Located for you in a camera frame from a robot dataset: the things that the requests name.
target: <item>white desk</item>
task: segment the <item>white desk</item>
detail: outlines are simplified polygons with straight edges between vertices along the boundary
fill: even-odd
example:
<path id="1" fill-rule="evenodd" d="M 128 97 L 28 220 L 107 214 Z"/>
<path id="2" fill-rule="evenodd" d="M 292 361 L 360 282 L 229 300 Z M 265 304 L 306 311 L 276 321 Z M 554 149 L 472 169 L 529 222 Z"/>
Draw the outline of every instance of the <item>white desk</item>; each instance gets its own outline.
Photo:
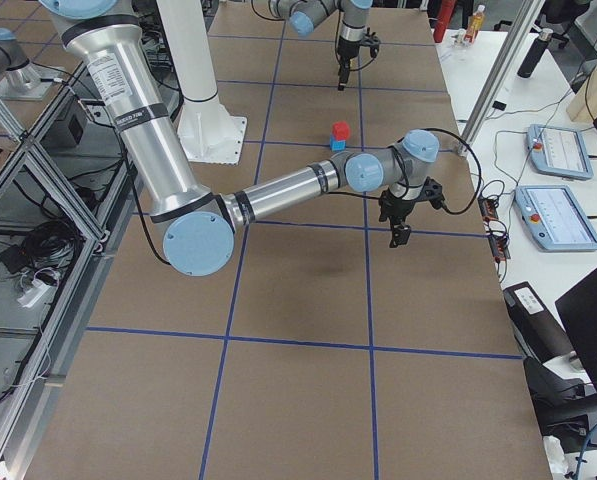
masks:
<path id="1" fill-rule="evenodd" d="M 451 95 L 452 107 L 459 128 L 462 120 L 469 118 L 471 110 L 485 83 L 489 70 L 505 39 L 504 32 L 480 32 L 474 45 L 469 48 L 453 47 L 452 35 L 447 31 L 444 42 L 437 46 L 447 90 Z M 569 85 L 561 74 L 549 51 L 541 59 L 532 76 L 520 78 L 516 71 L 529 49 L 534 36 L 526 40 L 518 58 L 514 62 L 505 87 L 510 89 L 507 112 L 517 110 L 536 110 L 551 103 L 556 103 L 569 91 Z M 479 132 L 472 147 L 482 163 L 485 182 L 500 179 L 505 182 L 505 192 L 512 192 L 514 182 L 497 170 L 494 165 L 494 140 L 501 130 L 525 132 L 532 123 L 546 123 L 551 126 L 589 128 L 589 124 L 574 124 L 569 120 L 566 108 L 574 94 L 569 91 L 560 105 L 550 106 L 540 112 L 516 113 L 503 115 L 498 119 L 487 120 Z M 492 110 L 494 117 L 501 112 Z M 597 132 L 595 129 L 584 132 L 585 144 L 591 155 L 597 155 Z M 520 185 L 568 185 L 587 215 L 597 215 L 597 159 L 592 160 L 594 178 L 589 181 L 570 181 L 560 177 L 542 175 L 536 172 L 527 160 L 526 137 L 521 134 L 500 133 L 497 140 L 498 165 L 515 178 L 520 177 Z M 499 184 L 492 185 L 486 194 L 498 193 Z M 507 274 L 502 288 L 522 281 L 528 281 L 540 295 L 551 313 L 558 318 L 555 301 L 581 278 L 597 267 L 597 251 L 581 253 L 546 253 L 540 251 L 528 231 L 522 225 L 522 219 L 511 208 L 513 195 L 501 198 L 498 214 L 510 228 L 509 251 L 511 259 L 507 262 Z M 597 231 L 597 220 L 592 224 Z M 563 377 L 574 377 L 573 369 L 565 362 L 553 362 L 549 365 Z M 570 465 L 575 465 L 569 456 Z M 581 478 L 593 478 L 597 475 L 597 452 L 585 454 L 589 461 L 584 465 Z"/>

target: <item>red bottle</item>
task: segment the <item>red bottle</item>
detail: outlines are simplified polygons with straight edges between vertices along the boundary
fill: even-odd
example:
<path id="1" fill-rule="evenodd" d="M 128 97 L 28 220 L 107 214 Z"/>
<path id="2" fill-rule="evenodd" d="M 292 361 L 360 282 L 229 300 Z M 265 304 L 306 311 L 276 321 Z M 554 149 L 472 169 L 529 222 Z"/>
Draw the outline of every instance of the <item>red bottle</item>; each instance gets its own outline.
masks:
<path id="1" fill-rule="evenodd" d="M 436 21 L 436 28 L 434 28 L 434 42 L 442 42 L 442 37 L 445 35 L 445 30 L 447 30 L 447 25 L 449 25 L 455 6 L 456 0 L 442 0 L 438 20 Z"/>

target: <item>label on robot arm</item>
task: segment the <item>label on robot arm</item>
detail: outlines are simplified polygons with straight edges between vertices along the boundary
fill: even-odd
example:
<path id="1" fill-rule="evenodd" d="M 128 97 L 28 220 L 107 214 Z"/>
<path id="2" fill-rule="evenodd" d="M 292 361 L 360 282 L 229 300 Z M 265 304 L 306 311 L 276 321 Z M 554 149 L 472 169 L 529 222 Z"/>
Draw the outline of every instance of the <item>label on robot arm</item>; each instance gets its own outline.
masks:
<path id="1" fill-rule="evenodd" d="M 115 53 L 105 54 L 91 62 L 87 68 L 105 103 L 112 103 L 132 94 L 131 86 Z"/>
<path id="2" fill-rule="evenodd" d="M 544 310 L 536 296 L 528 287 L 519 288 L 514 293 L 530 315 L 542 312 Z"/>

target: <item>white tablet with blue border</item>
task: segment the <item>white tablet with blue border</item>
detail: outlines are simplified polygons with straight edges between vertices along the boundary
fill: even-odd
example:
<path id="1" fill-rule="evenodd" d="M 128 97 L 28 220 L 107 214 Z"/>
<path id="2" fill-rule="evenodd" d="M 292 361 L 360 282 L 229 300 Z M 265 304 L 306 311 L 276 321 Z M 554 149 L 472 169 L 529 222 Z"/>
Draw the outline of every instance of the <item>white tablet with blue border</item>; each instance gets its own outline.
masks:
<path id="1" fill-rule="evenodd" d="M 517 187 L 514 202 L 531 236 L 543 250 L 597 250 L 597 233 L 569 187 Z"/>
<path id="2" fill-rule="evenodd" d="M 546 175 L 589 180 L 594 176 L 580 131 L 530 125 L 527 145 L 536 170 Z"/>

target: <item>white plug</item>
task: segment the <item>white plug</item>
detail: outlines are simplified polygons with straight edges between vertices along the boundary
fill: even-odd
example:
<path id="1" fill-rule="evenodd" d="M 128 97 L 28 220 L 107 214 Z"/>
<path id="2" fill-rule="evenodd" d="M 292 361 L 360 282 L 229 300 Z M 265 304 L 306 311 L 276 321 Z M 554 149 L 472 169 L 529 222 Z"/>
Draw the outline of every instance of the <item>white plug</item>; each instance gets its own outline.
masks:
<path id="1" fill-rule="evenodd" d="M 38 300 L 42 298 L 42 296 L 49 291 L 51 285 L 47 285 L 42 280 L 34 278 L 31 281 L 31 288 L 25 291 L 25 294 L 18 299 L 18 303 L 24 308 L 31 308 Z"/>

